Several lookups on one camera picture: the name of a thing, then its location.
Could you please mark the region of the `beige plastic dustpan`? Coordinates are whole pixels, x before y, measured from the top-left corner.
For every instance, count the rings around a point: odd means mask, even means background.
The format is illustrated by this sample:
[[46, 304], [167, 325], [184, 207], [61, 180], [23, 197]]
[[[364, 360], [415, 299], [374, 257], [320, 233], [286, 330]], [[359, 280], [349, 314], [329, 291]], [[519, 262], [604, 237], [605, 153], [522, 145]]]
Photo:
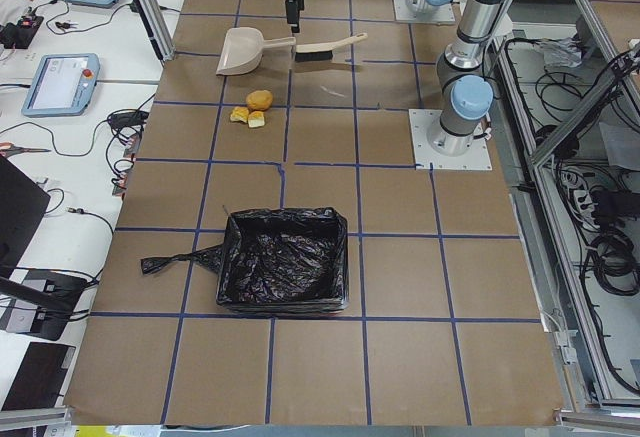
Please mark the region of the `beige plastic dustpan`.
[[250, 73], [259, 66], [264, 50], [295, 45], [296, 38], [292, 36], [265, 39], [256, 28], [230, 28], [225, 35], [216, 74], [233, 76]]

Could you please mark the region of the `beige hand brush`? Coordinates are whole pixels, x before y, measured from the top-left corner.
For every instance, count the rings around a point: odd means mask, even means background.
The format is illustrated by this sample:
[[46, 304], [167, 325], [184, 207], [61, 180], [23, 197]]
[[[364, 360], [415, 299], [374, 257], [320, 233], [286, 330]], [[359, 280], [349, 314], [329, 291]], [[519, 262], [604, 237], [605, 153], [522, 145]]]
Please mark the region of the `beige hand brush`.
[[328, 61], [333, 58], [336, 49], [348, 47], [368, 38], [366, 32], [358, 33], [340, 40], [315, 44], [298, 44], [294, 52], [295, 62]]

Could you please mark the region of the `near teach pendant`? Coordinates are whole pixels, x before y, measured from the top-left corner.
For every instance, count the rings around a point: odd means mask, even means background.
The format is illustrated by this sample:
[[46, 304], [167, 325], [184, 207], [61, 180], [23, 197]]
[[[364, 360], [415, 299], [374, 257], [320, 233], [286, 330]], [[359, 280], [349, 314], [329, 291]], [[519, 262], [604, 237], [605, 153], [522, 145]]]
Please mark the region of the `near teach pendant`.
[[77, 116], [91, 101], [100, 72], [94, 53], [41, 58], [21, 113], [27, 117]]

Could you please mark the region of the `bin with black bag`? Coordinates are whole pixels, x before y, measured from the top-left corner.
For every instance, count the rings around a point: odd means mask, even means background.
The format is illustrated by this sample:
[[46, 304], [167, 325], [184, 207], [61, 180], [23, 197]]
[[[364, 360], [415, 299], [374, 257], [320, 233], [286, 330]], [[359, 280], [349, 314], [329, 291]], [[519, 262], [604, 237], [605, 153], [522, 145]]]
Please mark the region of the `bin with black bag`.
[[216, 303], [235, 312], [331, 313], [349, 303], [348, 224], [331, 207], [234, 212], [221, 244], [143, 258], [141, 271], [155, 274], [177, 261], [216, 274]]

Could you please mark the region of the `aluminium frame post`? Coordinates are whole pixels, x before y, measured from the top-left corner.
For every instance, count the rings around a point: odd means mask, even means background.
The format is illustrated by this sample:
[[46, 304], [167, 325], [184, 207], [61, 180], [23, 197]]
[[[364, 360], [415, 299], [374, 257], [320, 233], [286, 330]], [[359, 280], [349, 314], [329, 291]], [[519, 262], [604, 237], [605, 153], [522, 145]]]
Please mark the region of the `aluminium frame post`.
[[147, 37], [160, 62], [175, 56], [175, 45], [157, 0], [132, 0], [141, 17]]

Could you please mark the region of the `orange handled scissors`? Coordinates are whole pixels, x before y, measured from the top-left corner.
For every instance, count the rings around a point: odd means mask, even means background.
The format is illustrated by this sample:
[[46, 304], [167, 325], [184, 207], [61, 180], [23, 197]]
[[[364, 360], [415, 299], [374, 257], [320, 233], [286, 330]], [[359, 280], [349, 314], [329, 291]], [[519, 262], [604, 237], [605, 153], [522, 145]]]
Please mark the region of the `orange handled scissors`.
[[18, 146], [12, 142], [0, 143], [0, 154], [2, 157], [10, 158], [12, 156], [24, 154], [24, 153], [46, 153], [50, 152], [50, 149], [46, 148], [31, 148]]

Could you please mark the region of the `torn bread piece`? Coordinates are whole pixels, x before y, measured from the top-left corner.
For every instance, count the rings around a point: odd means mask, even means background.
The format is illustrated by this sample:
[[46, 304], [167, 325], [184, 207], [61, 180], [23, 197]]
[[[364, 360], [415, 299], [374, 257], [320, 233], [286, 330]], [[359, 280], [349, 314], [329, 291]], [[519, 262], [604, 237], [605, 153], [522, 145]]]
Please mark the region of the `torn bread piece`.
[[231, 122], [241, 122], [246, 124], [250, 115], [250, 110], [247, 107], [236, 106], [232, 109], [229, 119]]
[[249, 113], [247, 117], [247, 125], [250, 128], [260, 128], [266, 124], [265, 113], [260, 110], [255, 110]]

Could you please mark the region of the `round brown bread roll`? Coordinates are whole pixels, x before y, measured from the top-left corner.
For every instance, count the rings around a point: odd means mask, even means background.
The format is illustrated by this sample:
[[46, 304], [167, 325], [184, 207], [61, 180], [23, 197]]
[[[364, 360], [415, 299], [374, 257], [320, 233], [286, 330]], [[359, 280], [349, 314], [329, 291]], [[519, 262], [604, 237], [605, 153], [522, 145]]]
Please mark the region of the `round brown bread roll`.
[[251, 111], [266, 111], [274, 101], [274, 96], [269, 90], [255, 90], [246, 96], [246, 106]]

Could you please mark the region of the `black monitor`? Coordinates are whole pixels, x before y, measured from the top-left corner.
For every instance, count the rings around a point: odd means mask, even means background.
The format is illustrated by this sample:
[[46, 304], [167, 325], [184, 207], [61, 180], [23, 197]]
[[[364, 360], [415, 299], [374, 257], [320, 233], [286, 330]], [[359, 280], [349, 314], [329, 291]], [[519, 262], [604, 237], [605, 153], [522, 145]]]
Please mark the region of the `black monitor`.
[[4, 157], [0, 178], [1, 276], [9, 277], [35, 235], [50, 196]]

